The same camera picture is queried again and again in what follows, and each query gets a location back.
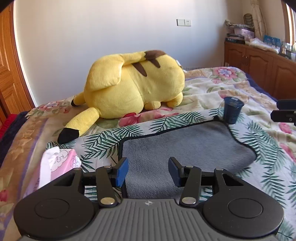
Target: black ear tip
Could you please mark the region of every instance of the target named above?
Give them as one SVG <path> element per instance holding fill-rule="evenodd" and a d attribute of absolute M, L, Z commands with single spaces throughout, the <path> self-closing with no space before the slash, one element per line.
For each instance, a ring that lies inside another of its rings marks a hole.
<path fill-rule="evenodd" d="M 74 106 L 74 107 L 77 106 L 77 105 L 74 104 L 74 99 L 71 101 L 71 105 Z"/>
<path fill-rule="evenodd" d="M 66 144 L 72 140 L 75 140 L 78 137 L 79 137 L 79 130 L 64 128 L 62 132 L 59 134 L 57 142 L 59 144 Z"/>

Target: window frame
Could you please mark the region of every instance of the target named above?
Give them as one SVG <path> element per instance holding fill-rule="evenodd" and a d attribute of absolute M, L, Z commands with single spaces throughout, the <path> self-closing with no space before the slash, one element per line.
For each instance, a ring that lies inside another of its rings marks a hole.
<path fill-rule="evenodd" d="M 290 43 L 292 46 L 296 41 L 296 26 L 295 26 L 295 13 L 286 3 L 281 1 L 284 13 L 285 23 L 285 42 Z"/>

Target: logo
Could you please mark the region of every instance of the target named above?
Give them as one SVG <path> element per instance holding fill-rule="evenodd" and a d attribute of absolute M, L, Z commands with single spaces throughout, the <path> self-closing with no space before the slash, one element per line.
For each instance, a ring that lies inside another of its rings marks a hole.
<path fill-rule="evenodd" d="M 153 204 L 153 202 L 151 202 L 150 200 L 148 200 L 148 201 L 145 202 L 145 204 L 146 204 L 147 206 L 150 206 L 150 205 Z"/>

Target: pink tissue box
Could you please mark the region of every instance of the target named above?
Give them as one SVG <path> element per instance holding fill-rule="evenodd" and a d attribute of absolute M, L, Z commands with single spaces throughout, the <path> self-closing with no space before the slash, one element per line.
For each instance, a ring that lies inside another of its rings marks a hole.
<path fill-rule="evenodd" d="M 250 31 L 250 30 L 246 30 L 246 29 L 242 29 L 242 28 L 235 28 L 234 29 L 234 34 L 240 34 L 243 36 L 250 36 L 251 39 L 255 38 L 255 33 Z"/>
<path fill-rule="evenodd" d="M 23 197 L 50 183 L 75 167 L 80 167 L 81 161 L 74 149 L 59 149 L 53 147 L 43 153 L 40 164 L 30 180 Z"/>

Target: white wall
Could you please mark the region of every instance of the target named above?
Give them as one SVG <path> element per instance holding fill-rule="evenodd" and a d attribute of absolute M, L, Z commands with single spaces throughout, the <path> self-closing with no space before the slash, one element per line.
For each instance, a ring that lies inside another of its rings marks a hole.
<path fill-rule="evenodd" d="M 260 0 L 260 7 L 268 35 L 285 41 L 285 22 L 281 0 Z"/>
<path fill-rule="evenodd" d="M 242 2 L 17 0 L 15 18 L 24 71 L 43 104 L 83 91 L 90 66 L 107 54 L 161 49 L 185 67 L 220 66 L 224 21 L 242 21 Z"/>
<path fill-rule="evenodd" d="M 242 0 L 243 16 L 247 13 L 252 14 L 251 0 Z"/>

